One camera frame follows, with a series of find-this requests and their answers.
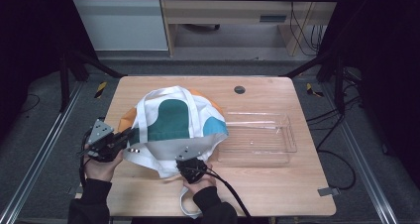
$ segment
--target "black cable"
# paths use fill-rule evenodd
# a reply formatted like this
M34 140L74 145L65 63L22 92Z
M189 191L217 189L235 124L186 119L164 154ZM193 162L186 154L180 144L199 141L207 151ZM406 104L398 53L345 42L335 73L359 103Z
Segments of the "black cable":
M92 128L89 129L83 136L82 142L81 142L81 148L80 148L80 152L83 153L84 151L84 146L86 145L86 140L87 138L89 138L90 134L92 133ZM90 159L87 160L87 162L84 162L84 156L80 157L80 164L79 164L79 178L80 178L80 183L81 186L84 188L86 186L86 177L84 175L84 168L86 166L86 164L90 162Z
M38 95L36 95L36 94L32 94L32 93L28 94L28 96L34 96L34 97L36 97L36 98L37 98L37 102L35 103L35 105L33 105L33 106L31 106L30 108L27 108L27 109L25 109L25 110L21 111L20 113L26 113L26 112L28 112L28 111L30 111L30 110L32 110L32 109L34 109L35 107L37 107L37 106L38 106L38 104L40 104L40 101L41 101L40 96L38 96Z
M350 99L349 101L345 102L345 105L348 105L348 104L350 104L350 103L354 102L355 100L357 100L357 99L359 99L359 98L361 98L361 97L360 97L360 96L356 96L356 97L354 97L354 98ZM310 121L314 121L314 120L320 119L320 118L322 118L322 117L325 117L325 116L327 116L327 115L329 115L329 114L331 114L331 113L337 112L337 111L338 111L338 109L337 109L337 108L336 108L336 109L333 109L333 110L331 110L331 111L328 111L328 112L323 113L323 114L321 114L321 115L318 115L318 116L316 116L316 117L313 117L313 118L307 119L307 120L306 120L306 122L310 122Z
M334 126L331 128L331 130L327 133L327 135L322 139L322 141L318 144L316 147L316 151L318 151L321 146L324 144L325 140L327 140L328 137L333 133L333 131L339 126L339 124L344 120L344 115L341 115L340 118L337 120L337 122L334 124Z
M297 23L297 26L299 27L300 31L302 32L302 35L303 35L303 31L302 31L302 29L300 28L300 25L299 25L299 23L297 22L297 19L296 19L295 17L296 17L296 16L294 15L293 2L290 2L290 24L289 24L289 27L290 27L290 32L291 32L291 34L293 35L294 40L296 40L297 45L299 46L300 50L302 51L302 53L303 53L304 55L306 55L306 56L315 56L316 54L314 54L314 55L313 55L313 54L307 54L307 53L303 50L303 48L302 48L302 46L300 45L299 41L297 40L297 37L296 37L296 35L295 35L295 34L294 34L294 32L293 32L293 28L291 27L291 20L292 20L293 18L295 19L295 21L296 21L296 23ZM306 43L308 44L308 41L306 40L305 35L303 35L303 38L305 39Z
M339 188L341 190L349 190L350 188L352 188L356 184L356 172L355 172L355 169L344 158L342 158L341 156L339 156L339 155L337 155L337 154L335 154L333 152L326 151L326 150L317 150L317 152L318 153L329 154L329 155L332 155L332 156L338 158L343 163L345 163L349 167L350 171L352 172L352 182L349 185L347 185L347 186L338 186L338 185L333 185L333 184L330 184L330 183L328 183L328 185L330 185L332 187Z
M251 216L250 212L248 211L247 207L244 205L244 203L242 202L240 196L238 195L238 193L235 191L235 189L231 186L231 184L229 184L229 182L227 182L225 179L223 179L219 174L217 174L217 172L215 172L214 170L209 169L212 172L208 172L208 171L203 171L197 168L186 168L186 169L190 169L190 170L195 170L198 172L202 172L205 174L208 174L210 176L213 176L217 179L219 179L221 182L223 182L223 184L225 184L225 186L231 191L231 193L234 195L235 199L237 200L238 204L241 206L242 210L244 211L245 215L247 216L247 219L249 220L249 222L251 224L256 224L256 222L254 221L253 217Z

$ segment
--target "plastic container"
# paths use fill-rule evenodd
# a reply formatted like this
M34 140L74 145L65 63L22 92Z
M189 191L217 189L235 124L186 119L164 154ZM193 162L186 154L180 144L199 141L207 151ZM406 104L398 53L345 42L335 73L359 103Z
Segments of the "plastic container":
M297 152L286 114L225 114L229 137L217 146L218 162L228 167L281 167Z

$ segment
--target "teal pattern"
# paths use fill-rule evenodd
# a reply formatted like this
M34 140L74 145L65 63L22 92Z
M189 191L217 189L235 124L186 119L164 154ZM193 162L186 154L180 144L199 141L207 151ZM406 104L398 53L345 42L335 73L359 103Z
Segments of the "teal pattern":
M157 120L148 127L148 140L189 138L188 125L188 105L177 99L164 100L159 105Z
M226 128L226 123L223 121L220 121L219 119L215 117L210 117L207 119L207 121L204 123L203 127L203 135L208 136L215 133L223 133L228 134L228 129Z

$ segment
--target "white cloth bag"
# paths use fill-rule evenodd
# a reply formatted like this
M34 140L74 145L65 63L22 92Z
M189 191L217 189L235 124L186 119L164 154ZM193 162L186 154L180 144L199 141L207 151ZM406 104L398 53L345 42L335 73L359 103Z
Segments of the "white cloth bag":
M207 161L228 137L220 107L195 90L173 86L151 91L136 110L135 136L124 159L155 169L161 178L179 173L175 158L185 148Z

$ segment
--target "gray carpet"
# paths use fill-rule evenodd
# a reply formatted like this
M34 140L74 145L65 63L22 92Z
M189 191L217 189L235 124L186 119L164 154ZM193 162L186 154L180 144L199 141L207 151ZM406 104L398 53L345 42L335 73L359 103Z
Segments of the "gray carpet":
M120 64L107 62L120 72L130 74L278 75L300 65L296 61L278 64L278 62L258 60L138 61L137 64L133 61L123 61ZM118 79L111 78L94 68L89 67L89 71L91 76L84 84L70 118L19 214L20 219L66 218L68 203L71 199L66 192L69 187L77 186L79 183L78 159L75 153L80 149L84 132L96 118L106 115L118 83ZM316 68L294 79L306 118L315 117L332 109L326 97L317 97L306 92L307 82L311 82L315 91L323 89L315 81L315 72ZM101 98L94 98L96 89L102 81L107 81L108 85ZM13 131L0 147L0 165L2 166L0 208L2 209L24 177L57 116L60 101L58 74L53 73L37 80L31 86L30 92L40 97L40 103L34 109L21 114L13 124ZM348 94L346 99L358 95L353 88L348 90ZM32 97L28 97L25 107L35 104ZM351 109L350 106L348 108L346 122L349 123L355 138L360 143L399 223L420 223L420 191L409 179L399 160L382 153L380 140L364 109L358 104ZM315 144L318 144L328 132L328 130L316 129L331 128L335 121L336 118L333 117L310 126L313 129L311 134ZM340 129L332 133L322 148L341 155L353 164ZM326 154L320 154L320 160L330 183L347 185L351 182L350 170L343 163ZM355 186L349 190L343 190L341 194L334 197L334 200L337 213L331 217L278 217L277 223L381 223L359 175L357 175Z

